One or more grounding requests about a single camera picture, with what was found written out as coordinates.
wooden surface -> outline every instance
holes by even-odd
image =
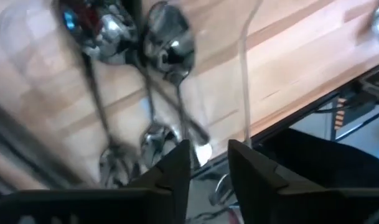
[[[13,0],[0,0],[10,14]],[[245,112],[238,39],[254,0],[182,0],[196,34],[197,66],[183,83],[191,115],[212,135],[213,157],[243,139]],[[379,64],[369,29],[374,0],[265,0],[246,42],[251,135]],[[151,2],[145,5],[145,11]],[[25,4],[16,8],[24,11]],[[105,146],[72,46],[49,4],[0,24],[0,105],[87,181],[97,180]],[[113,131],[139,145],[149,124],[138,72],[96,62]],[[157,99],[158,115],[178,125]]]

wooden table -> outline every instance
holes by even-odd
[[[0,13],[13,2],[18,0],[0,0]],[[145,11],[151,2],[156,1],[144,4]],[[379,43],[369,28],[376,3],[261,4],[246,40],[251,135],[379,64]],[[210,132],[216,157],[225,152],[228,139],[244,137],[238,39],[256,3],[182,0],[181,5],[197,39],[197,66],[183,84],[185,105]],[[45,3],[28,16],[12,19],[9,26],[1,24],[0,105],[55,157],[93,182],[99,179],[98,160],[106,139],[80,63],[61,30]],[[139,136],[149,124],[142,77],[128,66],[95,64],[113,131],[139,146]],[[178,124],[176,116],[166,116],[171,109],[165,103],[158,100],[157,106],[163,121]]]

light wood countertop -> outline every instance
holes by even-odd
[[[0,0],[0,13],[16,1]],[[264,0],[246,43],[251,135],[379,64],[379,43],[369,29],[376,2]],[[180,3],[197,38],[197,66],[183,84],[185,105],[210,132],[216,157],[225,152],[228,139],[243,139],[237,40],[255,1]],[[55,156],[81,170],[84,179],[96,180],[106,139],[61,27],[46,6],[4,21],[0,105]],[[138,146],[149,124],[142,77],[128,66],[95,62],[95,67],[113,131]],[[160,115],[166,117],[171,109],[158,102]],[[177,125],[175,116],[164,121]]]

